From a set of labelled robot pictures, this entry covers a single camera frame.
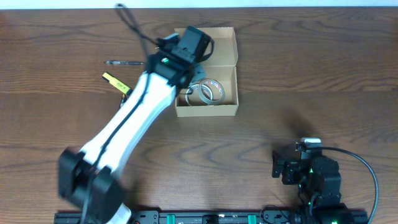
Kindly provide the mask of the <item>white tape roll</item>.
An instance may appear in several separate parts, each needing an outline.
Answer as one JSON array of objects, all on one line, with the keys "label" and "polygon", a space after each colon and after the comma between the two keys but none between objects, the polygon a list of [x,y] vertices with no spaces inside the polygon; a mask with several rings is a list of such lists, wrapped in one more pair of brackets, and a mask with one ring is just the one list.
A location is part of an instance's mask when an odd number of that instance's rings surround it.
[{"label": "white tape roll", "polygon": [[[213,99],[213,92],[210,87],[203,85],[201,87],[201,92],[206,99]],[[206,103],[199,96],[199,84],[195,83],[189,87],[185,93],[185,102],[188,106],[205,106]]]}]

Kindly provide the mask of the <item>brown cardboard box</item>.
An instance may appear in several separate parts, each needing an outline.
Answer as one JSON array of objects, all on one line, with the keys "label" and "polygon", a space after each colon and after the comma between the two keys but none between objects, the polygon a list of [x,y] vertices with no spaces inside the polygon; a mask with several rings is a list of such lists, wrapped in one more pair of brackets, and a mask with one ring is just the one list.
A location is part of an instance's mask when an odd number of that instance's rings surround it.
[{"label": "brown cardboard box", "polygon": [[[201,63],[205,69],[204,79],[213,79],[220,82],[226,95],[223,102],[219,105],[188,106],[185,102],[187,89],[184,89],[175,100],[177,116],[234,116],[239,106],[236,73],[238,48],[235,31],[232,27],[207,27],[200,30],[208,34],[215,41],[212,56]],[[215,92],[214,86],[210,85],[209,87],[213,92],[212,100],[217,100],[220,97],[219,93]]]}]

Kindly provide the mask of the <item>grey tape roll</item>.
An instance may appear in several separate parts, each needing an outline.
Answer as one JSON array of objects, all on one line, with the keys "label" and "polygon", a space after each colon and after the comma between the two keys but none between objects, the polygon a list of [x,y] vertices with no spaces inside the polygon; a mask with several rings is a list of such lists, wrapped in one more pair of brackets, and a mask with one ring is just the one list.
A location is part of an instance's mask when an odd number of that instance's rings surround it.
[{"label": "grey tape roll", "polygon": [[[211,99],[207,98],[201,90],[204,86],[209,87],[210,85],[215,87],[216,93],[219,93],[220,97],[217,100],[211,100]],[[223,102],[225,95],[226,95],[225,90],[224,90],[223,86],[221,85],[221,83],[216,80],[213,80],[213,79],[204,79],[204,80],[200,81],[198,88],[200,89],[200,91],[198,93],[200,99],[208,105],[219,105],[220,103]]]}]

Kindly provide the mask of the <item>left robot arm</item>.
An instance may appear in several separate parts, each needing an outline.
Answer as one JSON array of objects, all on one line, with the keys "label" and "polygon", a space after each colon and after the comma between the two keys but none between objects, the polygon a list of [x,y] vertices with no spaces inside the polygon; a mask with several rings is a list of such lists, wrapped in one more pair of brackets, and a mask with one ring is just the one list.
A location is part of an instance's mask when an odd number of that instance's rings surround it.
[{"label": "left robot arm", "polygon": [[58,160],[59,195],[81,209],[77,223],[127,223],[119,179],[145,132],[180,90],[203,79],[199,62],[187,63],[162,53],[150,55],[127,102],[78,152],[65,149]]}]

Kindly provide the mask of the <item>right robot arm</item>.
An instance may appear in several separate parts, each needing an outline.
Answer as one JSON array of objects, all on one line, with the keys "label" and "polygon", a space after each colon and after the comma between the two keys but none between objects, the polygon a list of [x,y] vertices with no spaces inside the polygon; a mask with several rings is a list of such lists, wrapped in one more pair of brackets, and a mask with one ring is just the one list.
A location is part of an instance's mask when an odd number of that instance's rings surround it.
[{"label": "right robot arm", "polygon": [[284,157],[272,152],[272,176],[282,178],[284,185],[296,185],[301,201],[289,215],[289,222],[352,224],[354,215],[341,203],[341,175],[338,163],[320,150],[301,152],[301,158]]}]

